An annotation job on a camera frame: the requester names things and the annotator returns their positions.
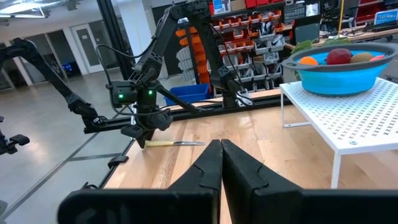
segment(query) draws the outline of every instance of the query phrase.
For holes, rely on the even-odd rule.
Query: white door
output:
[[[75,36],[88,71],[90,73],[103,71],[104,69],[95,53],[96,42],[90,26],[85,24],[72,27],[72,33]]]

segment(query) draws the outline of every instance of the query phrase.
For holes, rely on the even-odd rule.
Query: knife blade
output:
[[[204,146],[204,142],[188,142],[188,141],[146,141],[147,147],[156,146]]]

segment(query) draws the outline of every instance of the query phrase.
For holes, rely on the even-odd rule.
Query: kiwi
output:
[[[359,53],[359,54],[354,55],[351,58],[351,62],[350,63],[368,62],[372,58],[373,58],[372,54],[370,54],[369,52],[363,52],[363,53]]]

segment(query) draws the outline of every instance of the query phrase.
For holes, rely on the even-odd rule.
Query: knife handle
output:
[[[156,147],[156,146],[172,146],[174,145],[173,141],[146,141],[145,146],[147,147]]]

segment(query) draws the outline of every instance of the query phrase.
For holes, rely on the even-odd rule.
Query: blue bin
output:
[[[210,98],[209,87],[209,84],[178,86],[171,88],[170,92],[187,103],[194,103]],[[167,97],[164,97],[164,100],[167,106],[175,105],[175,103]]]
[[[361,43],[318,47],[297,52],[284,60],[282,65],[298,72],[304,90],[321,95],[352,95],[370,90],[374,86],[376,78],[398,55],[397,46],[397,44]],[[369,52],[374,57],[386,56],[372,62],[326,65],[327,55],[337,48],[348,49],[353,55]],[[300,59],[307,56],[315,58],[319,65],[300,64]]]

